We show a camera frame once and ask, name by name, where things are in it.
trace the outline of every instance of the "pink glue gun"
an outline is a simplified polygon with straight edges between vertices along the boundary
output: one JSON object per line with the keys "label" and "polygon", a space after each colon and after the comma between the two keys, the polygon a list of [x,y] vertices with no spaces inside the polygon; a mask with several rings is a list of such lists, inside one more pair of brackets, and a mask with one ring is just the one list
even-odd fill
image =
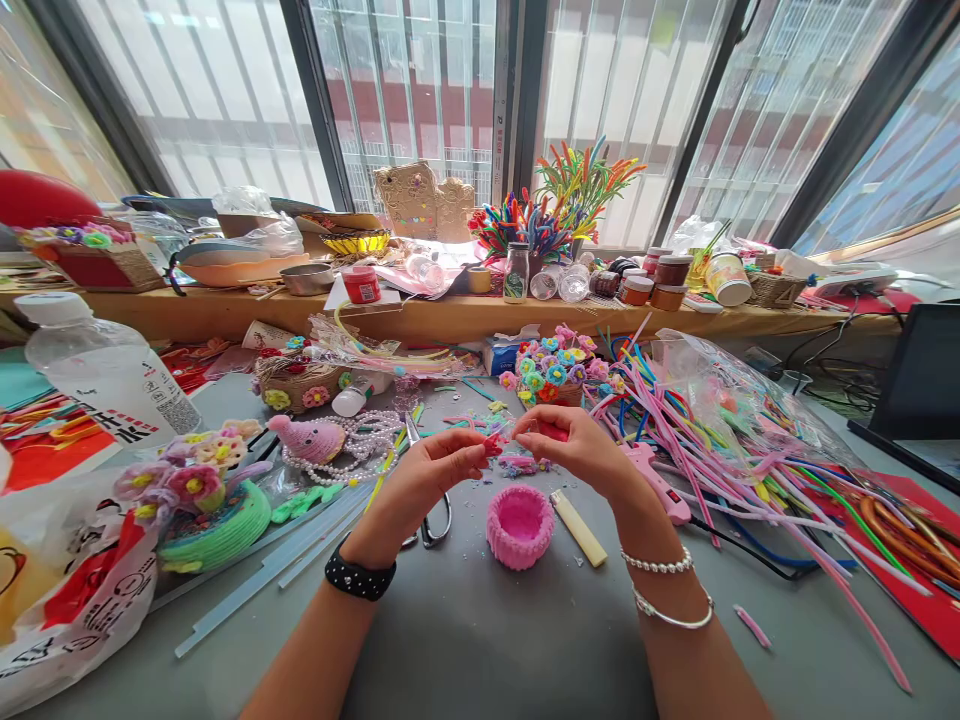
{"label": "pink glue gun", "polygon": [[690,506],[677,494],[670,485],[660,475],[650,467],[650,461],[653,459],[653,448],[646,443],[638,443],[637,447],[628,448],[622,445],[624,454],[630,458],[640,474],[643,475],[653,491],[660,498],[660,504],[667,511],[667,517],[674,525],[686,525],[690,522]]}

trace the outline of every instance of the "beige container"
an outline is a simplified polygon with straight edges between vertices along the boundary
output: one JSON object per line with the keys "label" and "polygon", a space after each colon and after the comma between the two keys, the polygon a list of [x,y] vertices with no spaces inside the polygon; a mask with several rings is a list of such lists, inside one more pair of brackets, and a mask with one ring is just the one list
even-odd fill
{"label": "beige container", "polygon": [[718,253],[707,263],[707,290],[724,307],[742,305],[753,294],[743,262],[736,253]]}

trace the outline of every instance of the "bottle label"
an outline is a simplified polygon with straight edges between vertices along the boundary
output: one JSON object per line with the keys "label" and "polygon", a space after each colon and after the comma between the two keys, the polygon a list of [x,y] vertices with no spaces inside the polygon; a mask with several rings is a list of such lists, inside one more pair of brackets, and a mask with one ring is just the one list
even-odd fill
{"label": "bottle label", "polygon": [[[136,361],[118,364],[120,353],[135,355]],[[84,378],[77,371],[83,366],[111,369]],[[200,413],[152,351],[93,350],[51,367],[48,378],[125,449],[166,445],[200,423]]]}

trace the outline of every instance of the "light yellow stick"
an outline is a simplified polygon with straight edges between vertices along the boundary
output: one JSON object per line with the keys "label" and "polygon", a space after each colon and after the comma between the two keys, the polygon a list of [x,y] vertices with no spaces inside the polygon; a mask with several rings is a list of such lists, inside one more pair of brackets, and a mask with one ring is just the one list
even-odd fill
{"label": "light yellow stick", "polygon": [[607,559],[607,551],[600,545],[596,536],[590,532],[590,528],[587,527],[583,518],[580,517],[580,513],[576,511],[576,508],[567,500],[567,496],[560,490],[557,490],[550,495],[550,502],[553,503],[557,515],[563,520],[563,524],[567,526],[567,530],[573,535],[573,539],[577,541],[577,544],[580,546],[580,549],[583,550],[583,554],[587,556],[590,564],[594,567],[603,565]]}

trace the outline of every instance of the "pearl bracelet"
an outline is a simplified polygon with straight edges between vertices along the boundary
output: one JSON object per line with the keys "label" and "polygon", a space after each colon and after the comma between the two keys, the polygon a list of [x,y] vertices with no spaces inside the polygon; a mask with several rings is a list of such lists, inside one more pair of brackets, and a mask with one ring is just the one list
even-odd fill
{"label": "pearl bracelet", "polygon": [[647,572],[686,572],[687,570],[693,569],[693,558],[690,557],[690,551],[687,550],[686,545],[681,545],[681,547],[683,548],[683,560],[678,563],[651,563],[646,560],[637,560],[635,557],[627,555],[627,552],[622,547],[620,548],[620,557],[627,561],[627,565],[633,565],[633,567],[646,570]]}
{"label": "pearl bracelet", "polygon": [[699,630],[704,625],[706,625],[713,618],[713,598],[710,597],[710,594],[707,593],[707,614],[702,620],[697,620],[696,622],[688,623],[683,620],[677,620],[672,618],[669,615],[664,615],[662,612],[657,610],[653,605],[650,604],[650,601],[647,600],[643,595],[637,592],[637,589],[633,589],[633,597],[637,601],[637,607],[640,611],[647,615],[648,617],[658,617],[663,620],[665,623],[673,625],[674,627],[683,628],[684,630]]}

